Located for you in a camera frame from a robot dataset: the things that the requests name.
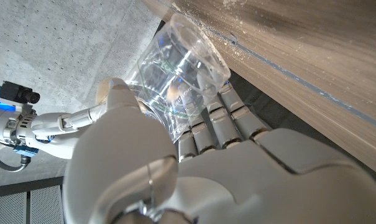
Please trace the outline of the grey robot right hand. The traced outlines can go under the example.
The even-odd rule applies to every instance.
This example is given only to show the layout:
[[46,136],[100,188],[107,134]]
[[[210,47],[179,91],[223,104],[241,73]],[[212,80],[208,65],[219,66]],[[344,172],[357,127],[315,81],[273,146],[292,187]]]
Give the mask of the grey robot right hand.
[[100,104],[76,113],[36,115],[31,106],[0,105],[0,144],[32,155],[36,149],[71,159],[80,136],[106,112]]

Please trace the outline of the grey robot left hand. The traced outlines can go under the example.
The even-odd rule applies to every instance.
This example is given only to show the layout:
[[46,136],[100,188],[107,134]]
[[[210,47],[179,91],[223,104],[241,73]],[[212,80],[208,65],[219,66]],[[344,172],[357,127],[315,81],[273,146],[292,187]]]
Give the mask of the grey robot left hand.
[[68,223],[376,223],[376,181],[289,129],[179,160],[126,83],[103,81],[106,113],[67,165]]

